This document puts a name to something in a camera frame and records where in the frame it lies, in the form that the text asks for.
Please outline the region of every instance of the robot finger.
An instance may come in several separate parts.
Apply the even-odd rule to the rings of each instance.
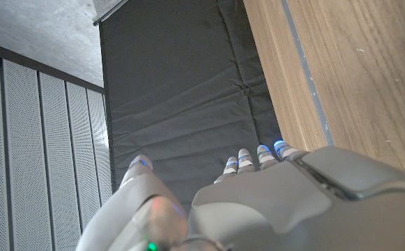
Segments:
[[[221,182],[225,178],[236,176],[237,171],[238,171],[238,159],[232,156],[227,161],[227,164],[225,165],[224,172],[222,173],[222,175],[216,179],[215,184]]]
[[[151,160],[146,157],[145,155],[138,155],[134,160],[131,161],[128,170],[123,177],[120,187],[121,188],[125,183],[127,183],[132,178],[144,174],[144,173],[151,173],[153,171],[153,163]]]
[[[247,149],[241,149],[238,153],[238,174],[245,172],[255,172],[252,157]]]
[[[273,157],[272,153],[270,152],[269,148],[264,145],[258,146],[257,149],[258,159],[259,159],[259,167],[261,170],[267,169],[278,164],[278,161]]]

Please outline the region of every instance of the blue led light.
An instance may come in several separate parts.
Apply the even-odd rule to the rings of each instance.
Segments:
[[[273,148],[275,148],[278,144],[281,144],[281,143],[286,143],[286,142],[284,142],[284,140],[278,140],[275,143],[273,143]]]
[[[275,149],[275,152],[278,153],[278,151],[281,150],[283,147],[285,147],[285,146],[278,147],[277,149]]]

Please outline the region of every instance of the white robotic hand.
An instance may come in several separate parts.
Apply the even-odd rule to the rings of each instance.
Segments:
[[[153,174],[149,158],[139,155],[86,226],[77,250],[169,250],[187,233],[181,204]]]

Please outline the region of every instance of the metal strip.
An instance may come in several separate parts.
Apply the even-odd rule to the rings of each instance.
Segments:
[[[301,66],[303,67],[303,71],[305,72],[307,85],[309,86],[309,90],[311,92],[312,100],[314,101],[316,112],[319,115],[321,128],[323,129],[323,133],[326,138],[326,143],[329,146],[333,146],[334,145],[333,136],[330,134],[328,121],[326,120],[326,115],[321,106],[320,97],[316,91],[314,78],[312,78],[312,74],[309,69],[309,64],[307,63],[306,55],[303,50],[303,46],[301,45],[300,37],[298,36],[295,23],[293,22],[292,14],[289,9],[289,4],[287,3],[287,0],[281,0],[281,4],[283,5],[284,14],[286,14],[287,23],[289,24],[289,27],[291,29],[293,41],[297,48],[298,56],[300,57]]]
[[[46,140],[46,128],[45,128],[45,115],[43,112],[43,94],[41,93],[41,78],[40,72],[36,72],[36,79],[38,80],[38,95],[40,100],[40,117],[41,117],[41,133],[43,134],[43,145],[44,145],[44,163],[46,171],[46,181],[47,181],[47,204],[49,205],[49,219],[50,219],[50,234],[52,238],[52,249],[56,250],[55,242],[55,229],[54,229],[54,213],[52,209],[52,189],[50,187],[50,174],[49,174],[49,161],[47,159],[47,140]]]
[[[91,108],[89,106],[89,92],[86,90],[86,103],[88,105],[88,118],[89,118],[89,126],[91,127],[91,139],[92,139],[92,151],[93,151],[93,161],[95,165],[95,176],[97,177],[97,185],[98,185],[98,199],[100,200],[100,206],[102,206],[102,191],[100,189],[100,180],[98,178],[98,162],[97,162],[97,155],[95,154],[95,137],[94,137],[94,128],[91,119]]]
[[[69,137],[70,137],[70,148],[72,149],[72,162],[74,167],[74,177],[75,177],[75,191],[77,193],[77,207],[78,207],[78,220],[79,220],[79,228],[80,233],[83,233],[83,220],[82,220],[82,209],[81,209],[81,201],[79,196],[79,189],[78,189],[78,173],[77,173],[77,164],[75,163],[75,146],[74,141],[72,140],[72,125],[70,122],[70,106],[69,106],[69,94],[68,94],[68,85],[67,82],[64,81],[64,89],[66,91],[66,106],[68,108],[68,124],[69,124]]]
[[[108,12],[106,12],[103,16],[101,16],[99,19],[97,19],[93,25],[97,26],[99,25],[101,22],[105,21],[106,19],[108,19],[112,14],[114,14],[119,8],[121,8],[121,6],[123,6],[123,4],[125,4],[128,0],[122,0],[120,1],[118,4],[116,4],[114,7],[112,7],[112,9],[110,9]]]

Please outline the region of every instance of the wall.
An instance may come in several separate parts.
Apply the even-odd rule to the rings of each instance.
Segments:
[[[103,96],[0,59],[0,250],[74,250],[112,194]]]

